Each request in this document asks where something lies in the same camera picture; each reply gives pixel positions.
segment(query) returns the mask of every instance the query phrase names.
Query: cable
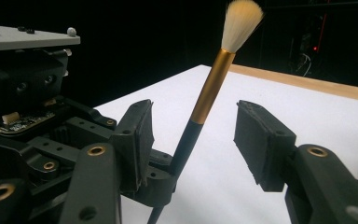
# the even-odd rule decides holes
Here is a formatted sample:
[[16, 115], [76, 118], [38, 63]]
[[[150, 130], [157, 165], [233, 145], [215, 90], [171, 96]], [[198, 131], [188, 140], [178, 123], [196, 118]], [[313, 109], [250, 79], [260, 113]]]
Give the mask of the cable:
[[[306, 58], [306, 60], [305, 60], [305, 62], [304, 62], [304, 63], [306, 63], [306, 62], [307, 62], [307, 60], [310, 60], [310, 56], [308, 56], [307, 54], [302, 53], [302, 55], [304, 55], [304, 56], [305, 56], [305, 58]], [[305, 71], [305, 73], [304, 73], [303, 77], [307, 75], [308, 71], [310, 70], [310, 66], [311, 66], [311, 65], [312, 65], [312, 61], [310, 60], [310, 64], [308, 65], [307, 71]]]

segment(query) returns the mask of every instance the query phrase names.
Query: white object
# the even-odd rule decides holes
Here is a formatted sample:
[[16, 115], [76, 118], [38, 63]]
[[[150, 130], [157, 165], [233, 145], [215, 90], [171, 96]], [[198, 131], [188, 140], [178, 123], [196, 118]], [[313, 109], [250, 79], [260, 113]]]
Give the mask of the white object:
[[75, 37], [76, 36], [76, 29], [73, 28], [73, 27], [69, 27], [68, 30], [66, 31], [66, 33], [71, 37]]
[[222, 49], [235, 53], [253, 33], [263, 18], [263, 11], [254, 1], [235, 0], [227, 8]]
[[[210, 70], [194, 67], [96, 109], [120, 121], [130, 105], [150, 99], [153, 148], [173, 155]], [[257, 186], [235, 146], [239, 100], [264, 106], [297, 135], [297, 146], [334, 151], [358, 178], [358, 100], [228, 72], [158, 223], [291, 223], [284, 192]], [[122, 197], [123, 223], [146, 223], [151, 210]]]

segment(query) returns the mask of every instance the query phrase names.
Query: brush handle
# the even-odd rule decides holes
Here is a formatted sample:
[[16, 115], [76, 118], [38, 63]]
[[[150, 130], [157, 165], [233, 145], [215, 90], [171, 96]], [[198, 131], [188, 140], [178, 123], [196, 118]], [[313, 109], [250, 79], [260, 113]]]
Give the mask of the brush handle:
[[190, 119], [198, 124], [203, 124], [212, 108], [214, 99], [220, 91], [225, 80], [228, 68], [234, 61], [235, 53], [220, 49], [212, 65], [211, 71], [202, 87], [199, 99], [194, 106]]
[[193, 113], [186, 125], [179, 144], [175, 150], [170, 165], [171, 174], [179, 178], [188, 158], [197, 143], [203, 124], [212, 108], [214, 99], [220, 91], [220, 87], [234, 60], [235, 53], [220, 49], [213, 63], [211, 71], [202, 87], [199, 99], [194, 106]]
[[170, 165], [171, 174], [175, 175], [176, 179], [179, 178], [179, 175], [185, 168], [187, 160], [197, 143], [202, 127], [203, 124], [198, 124], [191, 119], [187, 123]]

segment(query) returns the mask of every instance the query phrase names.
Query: black plastic part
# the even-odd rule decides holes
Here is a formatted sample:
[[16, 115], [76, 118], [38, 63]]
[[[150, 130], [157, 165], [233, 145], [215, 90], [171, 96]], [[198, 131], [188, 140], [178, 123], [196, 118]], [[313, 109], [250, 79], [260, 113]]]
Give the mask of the black plastic part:
[[108, 142], [113, 131], [86, 119], [73, 117], [65, 122], [70, 145], [82, 148], [95, 142]]
[[27, 224], [56, 224], [60, 219], [60, 215], [65, 201], [66, 192], [47, 200], [32, 211]]
[[264, 191], [283, 190], [281, 172], [295, 141], [296, 135], [263, 106], [238, 102], [234, 142]]
[[162, 211], [162, 207], [170, 203], [176, 186], [176, 177], [168, 172], [171, 160], [171, 155], [152, 149], [146, 182], [137, 192], [123, 192], [122, 195], [149, 207], [159, 207]]
[[60, 164], [40, 154], [34, 147], [0, 137], [0, 179], [50, 180], [57, 176]]
[[104, 128], [110, 130], [114, 130], [117, 126], [117, 121], [115, 119], [102, 116], [101, 113], [94, 108], [82, 105], [68, 98], [63, 98], [60, 95], [57, 96], [56, 98], [64, 102], [66, 105], [71, 106], [71, 115], [73, 117], [80, 117], [90, 122], [95, 122], [96, 124], [99, 124]]
[[27, 29], [25, 32], [29, 35], [34, 35], [34, 29]]
[[292, 224], [308, 224], [312, 215], [312, 207], [308, 197], [298, 194], [291, 187], [287, 188], [284, 196], [287, 211]]
[[116, 152], [110, 144], [84, 147], [77, 158], [59, 223], [121, 223], [118, 176]]
[[41, 206], [43, 203], [48, 203], [56, 197], [64, 194], [69, 188], [71, 178], [72, 172], [67, 172], [47, 183], [44, 183], [43, 185], [33, 188], [31, 190], [33, 196], [33, 207]]
[[19, 26], [19, 27], [17, 27], [17, 30], [20, 32], [25, 32], [27, 30], [27, 28], [25, 28], [25, 26]]
[[0, 114], [28, 110], [57, 96], [66, 66], [43, 50], [0, 51]]
[[45, 137], [36, 137], [28, 142], [28, 144], [36, 148], [40, 153], [59, 161], [70, 167], [76, 164], [79, 149], [52, 141]]
[[23, 180], [0, 181], [0, 224], [26, 223], [31, 210], [31, 193]]
[[358, 223], [358, 181], [336, 154], [303, 145], [296, 153], [295, 169], [312, 207], [304, 223]]
[[120, 187], [122, 192], [135, 192], [142, 181], [147, 182], [147, 166], [154, 143], [151, 108], [150, 100], [131, 105], [111, 137], [121, 155], [122, 170], [126, 171]]

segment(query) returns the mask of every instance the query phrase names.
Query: white bristles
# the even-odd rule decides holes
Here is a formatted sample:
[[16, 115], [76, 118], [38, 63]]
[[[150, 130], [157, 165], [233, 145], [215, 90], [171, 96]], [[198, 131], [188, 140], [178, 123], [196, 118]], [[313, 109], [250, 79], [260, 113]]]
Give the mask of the white bristles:
[[222, 49], [237, 52], [262, 19], [263, 11], [253, 0], [231, 2], [226, 13]]

